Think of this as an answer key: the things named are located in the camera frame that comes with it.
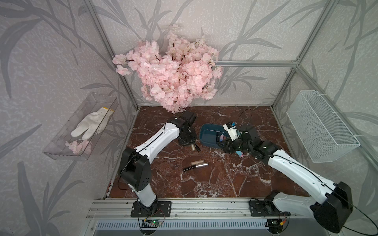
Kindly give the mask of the teal plastic storage box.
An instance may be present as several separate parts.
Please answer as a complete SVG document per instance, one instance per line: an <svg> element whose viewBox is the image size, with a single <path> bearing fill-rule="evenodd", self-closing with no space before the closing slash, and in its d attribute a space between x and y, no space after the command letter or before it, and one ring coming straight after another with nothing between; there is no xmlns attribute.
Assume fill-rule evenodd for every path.
<svg viewBox="0 0 378 236"><path fill-rule="evenodd" d="M224 127L222 125L204 124L200 129L200 142L206 147L220 149L216 142L217 132L223 134L224 139L230 138L228 132L224 130Z"/></svg>

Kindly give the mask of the beige lipstick tube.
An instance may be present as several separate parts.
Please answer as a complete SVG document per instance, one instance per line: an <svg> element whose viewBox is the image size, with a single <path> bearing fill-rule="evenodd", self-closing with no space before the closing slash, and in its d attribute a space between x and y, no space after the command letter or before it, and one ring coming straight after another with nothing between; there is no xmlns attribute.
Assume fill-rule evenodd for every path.
<svg viewBox="0 0 378 236"><path fill-rule="evenodd" d="M202 164L202 163L204 163L204 160L194 161L194 162L191 162L191 166Z"/></svg>

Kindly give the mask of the silver mascara cap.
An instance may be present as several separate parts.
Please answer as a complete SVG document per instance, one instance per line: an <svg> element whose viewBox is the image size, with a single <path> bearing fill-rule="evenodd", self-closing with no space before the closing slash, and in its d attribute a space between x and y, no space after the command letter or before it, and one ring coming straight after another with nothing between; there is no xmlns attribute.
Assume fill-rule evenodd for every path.
<svg viewBox="0 0 378 236"><path fill-rule="evenodd" d="M206 167L208 165L209 165L208 163L200 163L200 164L197 164L195 167L196 168L203 168L203 167Z"/></svg>

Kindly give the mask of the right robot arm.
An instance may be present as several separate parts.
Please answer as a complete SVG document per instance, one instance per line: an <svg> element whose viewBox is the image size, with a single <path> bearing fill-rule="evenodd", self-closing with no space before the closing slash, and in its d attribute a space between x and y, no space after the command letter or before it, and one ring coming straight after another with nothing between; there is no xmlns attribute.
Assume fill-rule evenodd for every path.
<svg viewBox="0 0 378 236"><path fill-rule="evenodd" d="M308 197L273 191L264 198L269 213L290 212L313 218L324 229L339 233L353 212L351 188L344 182L334 183L302 165L271 141L260 139L251 125L223 125L228 137L217 145L226 153L248 153L257 161L283 173L302 187Z"/></svg>

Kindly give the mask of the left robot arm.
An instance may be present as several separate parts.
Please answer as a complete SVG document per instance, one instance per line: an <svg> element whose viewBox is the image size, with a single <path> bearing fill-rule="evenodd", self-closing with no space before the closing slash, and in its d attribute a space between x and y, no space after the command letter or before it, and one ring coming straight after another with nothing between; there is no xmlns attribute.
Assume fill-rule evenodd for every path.
<svg viewBox="0 0 378 236"><path fill-rule="evenodd" d="M192 146L193 150L200 151L196 144L197 134L192 128L195 119L195 113L186 111L179 117L168 119L156 134L141 145L124 149L120 180L135 192L144 208L155 209L158 204L158 198L150 185L151 164L157 155L176 139L180 146Z"/></svg>

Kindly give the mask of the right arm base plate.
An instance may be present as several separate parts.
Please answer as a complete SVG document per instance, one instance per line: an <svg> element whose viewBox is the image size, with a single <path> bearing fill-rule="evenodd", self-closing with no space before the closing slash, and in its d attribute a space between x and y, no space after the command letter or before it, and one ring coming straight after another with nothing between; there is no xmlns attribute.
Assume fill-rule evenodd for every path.
<svg viewBox="0 0 378 236"><path fill-rule="evenodd" d="M273 191L263 200L258 200L257 198L251 198L249 200L249 209L251 216L260 216L260 217L289 217L291 216L290 212L282 212L277 209L273 204L274 197L280 192Z"/></svg>

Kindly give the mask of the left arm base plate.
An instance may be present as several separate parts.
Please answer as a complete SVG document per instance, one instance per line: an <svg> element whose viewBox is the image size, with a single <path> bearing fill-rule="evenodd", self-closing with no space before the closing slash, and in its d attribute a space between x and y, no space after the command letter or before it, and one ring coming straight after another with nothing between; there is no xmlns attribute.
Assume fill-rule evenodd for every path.
<svg viewBox="0 0 378 236"><path fill-rule="evenodd" d="M170 217L171 210L171 201L155 201L149 207L144 206L139 201L135 201L132 206L131 217Z"/></svg>

